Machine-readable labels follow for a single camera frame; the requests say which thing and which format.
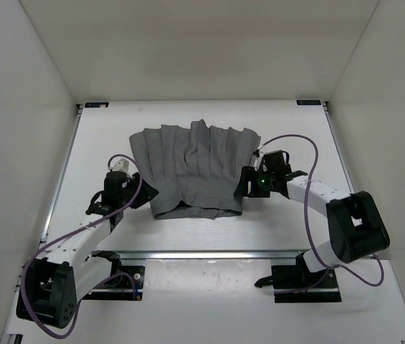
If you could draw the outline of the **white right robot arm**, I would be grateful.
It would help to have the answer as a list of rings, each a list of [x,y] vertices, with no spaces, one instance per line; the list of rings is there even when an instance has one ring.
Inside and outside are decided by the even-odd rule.
[[[254,157],[254,165],[242,168],[234,196],[268,198],[275,192],[327,219],[329,240],[317,246],[310,239],[311,249],[297,258],[294,278],[299,285],[310,287],[320,271],[389,247],[389,234],[370,193],[348,193],[313,181],[306,172],[292,170],[283,150],[266,154],[257,150]]]

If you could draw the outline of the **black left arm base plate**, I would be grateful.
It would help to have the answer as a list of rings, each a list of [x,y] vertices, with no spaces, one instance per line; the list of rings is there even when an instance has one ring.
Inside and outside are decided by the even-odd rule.
[[[95,263],[88,272],[99,272],[100,282],[89,290],[83,300],[141,301],[146,277],[144,260],[126,260],[117,252],[94,251],[86,263]]]

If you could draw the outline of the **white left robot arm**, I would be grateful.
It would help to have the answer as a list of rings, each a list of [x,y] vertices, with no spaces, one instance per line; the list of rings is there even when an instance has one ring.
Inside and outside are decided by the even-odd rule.
[[[63,329],[92,289],[119,283],[123,276],[120,257],[97,246],[119,225],[126,209],[137,209],[157,195],[158,190],[139,173],[108,172],[103,189],[90,200],[81,230],[56,241],[46,254],[38,253],[28,263],[16,316]]]

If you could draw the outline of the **grey pleated skirt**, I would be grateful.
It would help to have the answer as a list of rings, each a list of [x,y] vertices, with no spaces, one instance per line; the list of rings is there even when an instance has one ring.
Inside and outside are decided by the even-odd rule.
[[[261,141],[255,131],[199,120],[190,128],[145,128],[129,141],[140,174],[158,191],[151,201],[154,219],[242,215],[242,199],[234,192]]]

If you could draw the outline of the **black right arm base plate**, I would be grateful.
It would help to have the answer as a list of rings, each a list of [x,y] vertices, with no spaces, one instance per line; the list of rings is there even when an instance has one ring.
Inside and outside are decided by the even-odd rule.
[[[256,288],[273,287],[275,303],[336,303],[341,302],[338,281],[333,269],[310,272],[303,254],[294,264],[274,264],[271,274],[258,279]]]

